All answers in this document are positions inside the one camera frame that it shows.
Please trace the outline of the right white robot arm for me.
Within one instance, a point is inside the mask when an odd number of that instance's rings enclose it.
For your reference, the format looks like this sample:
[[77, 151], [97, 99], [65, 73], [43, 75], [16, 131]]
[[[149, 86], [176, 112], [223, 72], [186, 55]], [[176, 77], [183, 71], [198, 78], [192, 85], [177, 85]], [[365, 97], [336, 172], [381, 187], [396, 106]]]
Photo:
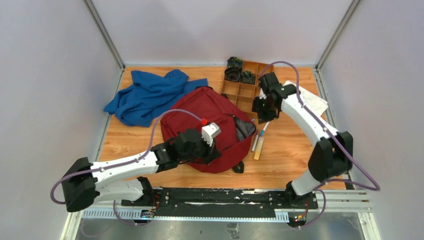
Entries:
[[298, 209], [305, 203], [305, 195], [321, 183], [352, 169], [353, 163], [346, 154], [353, 153], [353, 137], [315, 115], [296, 85], [282, 85], [273, 72], [266, 73], [258, 81], [259, 95], [253, 100], [252, 111], [257, 113], [259, 124], [276, 120], [284, 113], [303, 130], [313, 146], [307, 170], [286, 185], [286, 204]]

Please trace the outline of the red backpack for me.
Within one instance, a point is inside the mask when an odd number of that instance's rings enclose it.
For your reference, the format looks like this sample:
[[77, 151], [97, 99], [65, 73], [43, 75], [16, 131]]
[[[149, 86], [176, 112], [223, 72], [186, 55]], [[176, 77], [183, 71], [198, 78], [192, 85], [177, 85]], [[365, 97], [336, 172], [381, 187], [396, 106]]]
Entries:
[[210, 87], [197, 87], [160, 120], [164, 140], [182, 150], [181, 162], [203, 173], [244, 171], [243, 159], [257, 131], [254, 122]]

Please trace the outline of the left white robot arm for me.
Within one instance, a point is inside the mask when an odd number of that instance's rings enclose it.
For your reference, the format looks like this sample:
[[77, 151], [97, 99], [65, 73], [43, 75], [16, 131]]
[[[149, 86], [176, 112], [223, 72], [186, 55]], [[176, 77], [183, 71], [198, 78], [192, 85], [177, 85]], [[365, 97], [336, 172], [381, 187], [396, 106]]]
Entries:
[[145, 177], [168, 171], [195, 160], [209, 164], [219, 158], [216, 137], [221, 130], [209, 124], [200, 131], [189, 128], [177, 137], [150, 149], [120, 159], [89, 162], [86, 157], [76, 160], [60, 183], [66, 210], [85, 210], [98, 202], [126, 200], [149, 206], [153, 189]]

